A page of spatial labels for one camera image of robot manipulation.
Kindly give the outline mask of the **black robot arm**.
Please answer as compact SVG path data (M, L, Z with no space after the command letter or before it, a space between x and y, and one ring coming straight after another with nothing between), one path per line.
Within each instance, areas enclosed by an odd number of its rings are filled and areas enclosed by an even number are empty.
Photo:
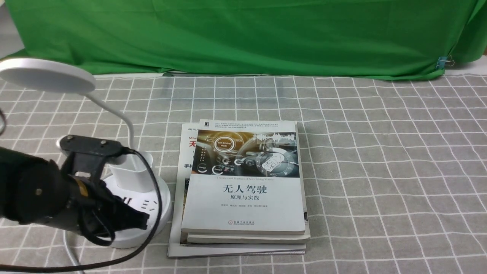
M108 156L68 153L59 167L20 151L1 148L1 217L38 224L110 246L116 232L147 229L147 213L114 195L101 179Z

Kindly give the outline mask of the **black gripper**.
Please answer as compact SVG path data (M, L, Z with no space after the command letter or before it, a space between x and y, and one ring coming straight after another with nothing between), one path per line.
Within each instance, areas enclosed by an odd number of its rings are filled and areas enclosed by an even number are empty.
M135 210L105 185L89 184L85 178L62 175L68 196L62 206L61 229L83 236L99 246L110 246L116 232L148 229L150 216Z

